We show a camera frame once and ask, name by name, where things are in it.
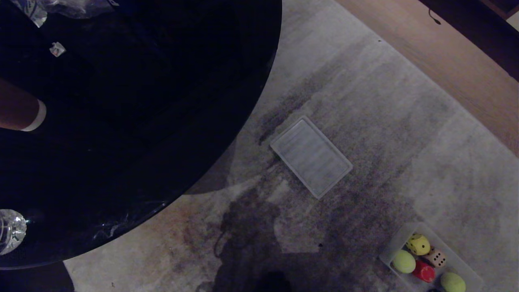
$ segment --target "gray carpet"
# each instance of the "gray carpet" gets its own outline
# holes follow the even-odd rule
[[[307,115],[354,169],[316,200],[269,147]],[[407,291],[377,255],[426,222],[481,276],[517,289],[518,159],[332,0],[285,0],[270,80],[236,141],[188,194],[65,262],[78,292]]]

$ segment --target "black cable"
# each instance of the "black cable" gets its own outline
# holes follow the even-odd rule
[[[429,16],[436,22],[436,24],[442,25],[442,23],[431,15],[431,9],[429,9]]]

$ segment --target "tennis ball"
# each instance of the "tennis ball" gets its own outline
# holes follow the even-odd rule
[[[397,271],[404,274],[409,274],[416,268],[415,258],[405,250],[399,250],[392,263]]]
[[[442,287],[447,292],[465,292],[465,281],[455,273],[447,272],[441,278]]]

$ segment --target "yellow dice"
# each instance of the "yellow dice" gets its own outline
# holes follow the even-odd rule
[[[405,243],[405,246],[415,255],[423,256],[431,250],[431,244],[429,240],[421,234],[413,234],[409,240]]]

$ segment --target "white wristband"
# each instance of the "white wristband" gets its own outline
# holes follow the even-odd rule
[[[32,124],[29,125],[25,129],[21,129],[20,131],[24,131],[24,132],[34,131],[43,123],[43,121],[45,120],[45,117],[47,116],[47,107],[39,99],[38,99],[38,105],[39,105],[38,114],[34,118],[34,121],[32,122]]]

